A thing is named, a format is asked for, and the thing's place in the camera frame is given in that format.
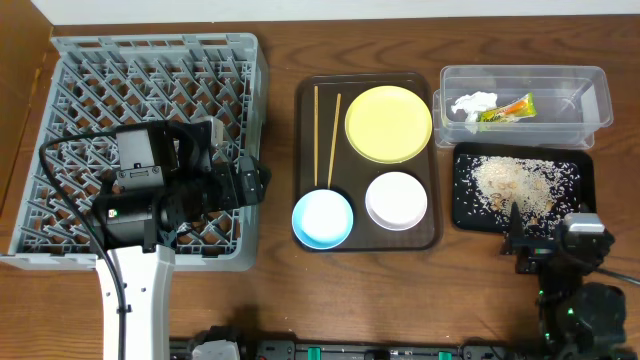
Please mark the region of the light blue bowl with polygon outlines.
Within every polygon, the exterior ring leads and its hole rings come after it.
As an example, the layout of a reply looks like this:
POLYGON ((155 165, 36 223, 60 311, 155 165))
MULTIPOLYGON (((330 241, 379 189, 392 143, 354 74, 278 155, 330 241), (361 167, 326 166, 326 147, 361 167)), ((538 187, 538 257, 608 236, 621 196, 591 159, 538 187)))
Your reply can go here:
POLYGON ((340 193, 317 189, 302 196, 295 204, 291 225, 303 245, 314 250, 328 250, 349 236, 354 212, 340 193))

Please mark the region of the pink white bowl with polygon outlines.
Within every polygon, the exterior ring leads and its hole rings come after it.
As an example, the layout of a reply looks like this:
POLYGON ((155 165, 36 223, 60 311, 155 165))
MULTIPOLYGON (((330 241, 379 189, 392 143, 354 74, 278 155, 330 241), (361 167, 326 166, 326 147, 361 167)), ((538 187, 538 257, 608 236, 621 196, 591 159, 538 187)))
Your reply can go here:
POLYGON ((365 208, 378 226, 405 231, 416 226, 426 215, 428 196, 415 177, 404 172, 387 172, 369 185, 365 208))

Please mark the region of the green orange snack wrapper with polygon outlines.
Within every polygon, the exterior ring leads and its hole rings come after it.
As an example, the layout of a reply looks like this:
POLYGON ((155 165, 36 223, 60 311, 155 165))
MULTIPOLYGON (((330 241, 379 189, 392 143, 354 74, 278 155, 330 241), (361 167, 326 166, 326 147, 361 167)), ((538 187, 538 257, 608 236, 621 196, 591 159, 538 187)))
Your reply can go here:
POLYGON ((509 105, 480 113, 477 121, 480 123, 513 123, 536 115, 534 97, 529 92, 509 105))

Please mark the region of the white tissue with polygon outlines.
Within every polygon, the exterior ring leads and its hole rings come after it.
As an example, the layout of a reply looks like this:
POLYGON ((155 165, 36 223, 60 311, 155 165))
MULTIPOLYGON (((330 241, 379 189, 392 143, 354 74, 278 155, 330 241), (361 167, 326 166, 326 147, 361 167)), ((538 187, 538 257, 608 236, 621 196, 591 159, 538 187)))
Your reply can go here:
POLYGON ((465 127, 466 129, 475 134, 478 131, 477 122, 481 113, 493 110, 497 107, 496 93, 487 93, 477 91, 471 95, 464 95, 459 97, 450 109, 453 113, 457 113, 462 110, 466 114, 465 127))

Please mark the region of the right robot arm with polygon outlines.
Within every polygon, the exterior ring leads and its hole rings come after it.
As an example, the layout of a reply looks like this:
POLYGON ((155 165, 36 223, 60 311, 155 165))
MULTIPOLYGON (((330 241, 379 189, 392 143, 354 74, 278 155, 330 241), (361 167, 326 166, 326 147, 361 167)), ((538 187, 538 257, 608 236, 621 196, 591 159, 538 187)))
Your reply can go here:
POLYGON ((512 204, 510 229, 501 248, 516 257, 515 272, 535 275, 537 306, 546 359, 635 359, 626 342, 626 298, 612 285, 586 283, 614 243, 595 213, 570 213, 549 237, 525 233, 519 207, 512 204))

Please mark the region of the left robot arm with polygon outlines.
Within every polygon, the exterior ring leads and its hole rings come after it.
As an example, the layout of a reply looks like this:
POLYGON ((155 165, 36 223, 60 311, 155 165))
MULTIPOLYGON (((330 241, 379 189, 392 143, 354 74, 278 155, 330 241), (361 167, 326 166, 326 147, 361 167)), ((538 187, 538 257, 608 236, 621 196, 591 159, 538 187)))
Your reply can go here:
POLYGON ((169 298, 180 227, 264 200, 271 172, 255 157, 214 161, 222 128, 212 116, 116 128, 120 168, 91 208, 104 249, 96 261, 104 358, 169 358, 169 298))

